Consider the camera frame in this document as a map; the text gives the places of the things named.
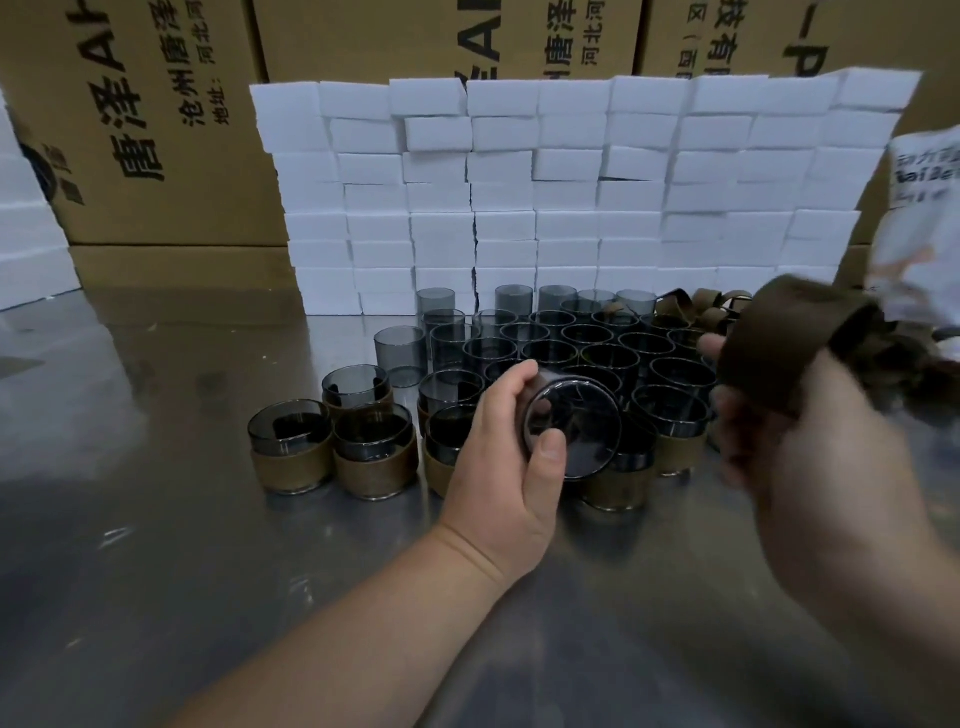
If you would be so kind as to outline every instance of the cardboard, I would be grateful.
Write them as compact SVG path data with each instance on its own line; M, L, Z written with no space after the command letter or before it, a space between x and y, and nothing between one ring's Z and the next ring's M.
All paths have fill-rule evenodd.
M281 246L276 174L253 119L249 84L262 74L245 5L193 2L194 18L173 5L176 18L124 0L6 3L0 85L19 140L72 243ZM168 36L183 45L168 44L169 61Z
M383 84L391 78L608 79L630 73L643 2L253 5L272 82ZM551 13L558 5L575 12Z
M817 76L848 66L920 70L896 135L944 129L960 116L958 22L960 5L949 0L652 0L635 72L687 78L710 70L771 76ZM873 240L887 209L889 174L885 159L860 200L852 243Z

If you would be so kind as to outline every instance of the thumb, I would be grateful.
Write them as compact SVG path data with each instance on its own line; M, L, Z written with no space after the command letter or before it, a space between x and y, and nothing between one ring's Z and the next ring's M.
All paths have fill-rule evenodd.
M566 473L566 438L558 429L548 429L537 441L523 481L523 501L541 523L557 515Z

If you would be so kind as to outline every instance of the left hand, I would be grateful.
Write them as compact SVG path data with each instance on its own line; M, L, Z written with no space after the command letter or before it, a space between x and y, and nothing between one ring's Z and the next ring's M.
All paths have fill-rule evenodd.
M433 529L503 591L542 560L564 486L564 434L544 432L529 463L516 436L516 398L537 372L524 361L484 393Z

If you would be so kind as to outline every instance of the forearm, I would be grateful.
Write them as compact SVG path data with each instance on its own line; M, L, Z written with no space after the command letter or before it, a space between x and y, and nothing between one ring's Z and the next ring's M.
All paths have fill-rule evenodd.
M174 726L413 725L502 593L432 532L188 705Z

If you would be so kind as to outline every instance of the glass cup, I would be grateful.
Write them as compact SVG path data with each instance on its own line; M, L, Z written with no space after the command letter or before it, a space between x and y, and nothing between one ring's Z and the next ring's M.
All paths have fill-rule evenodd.
M373 337L376 363L395 387L413 387L426 376L426 336L422 328L390 327Z

